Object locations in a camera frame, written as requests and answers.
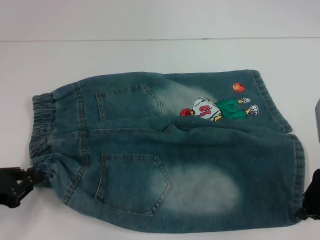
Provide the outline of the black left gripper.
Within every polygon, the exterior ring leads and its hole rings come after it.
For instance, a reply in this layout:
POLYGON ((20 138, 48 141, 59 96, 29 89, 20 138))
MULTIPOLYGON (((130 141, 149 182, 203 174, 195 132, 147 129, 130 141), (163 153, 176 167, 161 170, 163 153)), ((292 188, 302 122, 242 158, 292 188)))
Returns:
POLYGON ((0 168, 0 205, 17 208, 33 189, 43 181, 43 172, 34 167, 0 168))

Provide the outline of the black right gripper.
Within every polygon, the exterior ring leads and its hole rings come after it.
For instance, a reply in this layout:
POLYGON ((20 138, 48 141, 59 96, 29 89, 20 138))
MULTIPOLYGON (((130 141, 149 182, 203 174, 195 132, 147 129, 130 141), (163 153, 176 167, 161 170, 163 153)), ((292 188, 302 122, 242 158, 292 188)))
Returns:
POLYGON ((320 220, 320 168, 312 175, 312 181, 303 194, 302 208, 296 212, 296 217, 303 221, 307 218, 320 220))

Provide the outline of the blue denim shorts cartoon print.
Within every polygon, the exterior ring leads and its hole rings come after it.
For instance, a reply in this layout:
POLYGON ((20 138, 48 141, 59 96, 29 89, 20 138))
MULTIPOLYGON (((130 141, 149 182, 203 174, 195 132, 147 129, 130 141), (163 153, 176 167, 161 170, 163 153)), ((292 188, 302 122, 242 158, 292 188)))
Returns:
POLYGON ((148 233, 300 221, 303 146, 256 70, 99 75, 32 103, 31 164, 81 214, 148 233))

